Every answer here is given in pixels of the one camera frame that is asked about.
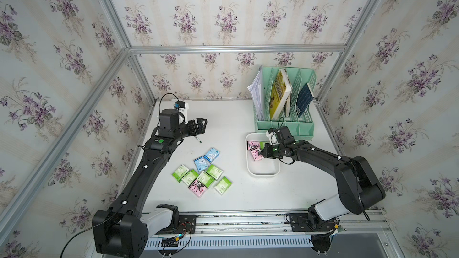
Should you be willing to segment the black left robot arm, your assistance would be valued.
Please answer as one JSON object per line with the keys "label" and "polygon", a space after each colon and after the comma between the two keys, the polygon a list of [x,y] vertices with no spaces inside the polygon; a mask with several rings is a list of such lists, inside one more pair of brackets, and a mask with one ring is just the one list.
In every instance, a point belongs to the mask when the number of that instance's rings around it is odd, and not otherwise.
{"label": "black left robot arm", "polygon": [[174,205],[161,204],[143,215],[149,193],[170,161],[180,142],[186,137],[204,134],[208,121],[188,120],[179,109],[160,112],[159,125],[144,144],[144,152],[127,185],[107,210],[99,210],[92,218],[96,251],[121,258],[138,258],[150,236],[179,228],[179,211]]}

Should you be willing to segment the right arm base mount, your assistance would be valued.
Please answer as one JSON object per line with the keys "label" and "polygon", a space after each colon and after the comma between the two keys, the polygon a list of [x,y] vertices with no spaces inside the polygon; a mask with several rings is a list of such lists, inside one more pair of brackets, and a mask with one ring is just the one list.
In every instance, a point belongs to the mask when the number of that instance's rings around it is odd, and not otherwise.
{"label": "right arm base mount", "polygon": [[322,220],[315,212],[288,213],[286,220],[293,232],[334,232],[339,227],[338,217]]}

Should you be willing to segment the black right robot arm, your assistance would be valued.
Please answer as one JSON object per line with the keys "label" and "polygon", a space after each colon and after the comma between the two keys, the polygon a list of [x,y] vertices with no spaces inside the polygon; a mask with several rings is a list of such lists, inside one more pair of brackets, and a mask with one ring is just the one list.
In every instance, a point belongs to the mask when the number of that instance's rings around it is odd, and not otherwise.
{"label": "black right robot arm", "polygon": [[259,151],[265,158],[283,161],[287,157],[292,164],[309,164],[337,183],[334,196],[308,208],[309,223],[328,222],[348,213],[359,215],[385,199],[386,191],[364,157],[340,156],[305,140],[296,140],[288,127],[271,128],[266,136],[269,142]]}

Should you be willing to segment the pink tissue pack top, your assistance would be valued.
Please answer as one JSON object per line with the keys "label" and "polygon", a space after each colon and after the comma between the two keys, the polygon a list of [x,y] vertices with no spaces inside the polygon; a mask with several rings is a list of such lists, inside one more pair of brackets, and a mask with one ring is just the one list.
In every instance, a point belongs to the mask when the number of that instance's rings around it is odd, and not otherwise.
{"label": "pink tissue pack top", "polygon": [[260,150],[261,144],[260,142],[256,141],[248,141],[247,142],[247,150],[252,151],[252,150]]}

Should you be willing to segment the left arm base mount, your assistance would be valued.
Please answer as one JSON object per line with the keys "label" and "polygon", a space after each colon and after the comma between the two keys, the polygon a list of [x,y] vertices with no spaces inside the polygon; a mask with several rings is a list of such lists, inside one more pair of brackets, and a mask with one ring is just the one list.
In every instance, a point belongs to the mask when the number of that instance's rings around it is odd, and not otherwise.
{"label": "left arm base mount", "polygon": [[194,234],[196,231],[196,215],[180,213],[177,206],[160,204],[154,210],[142,215],[150,235]]}

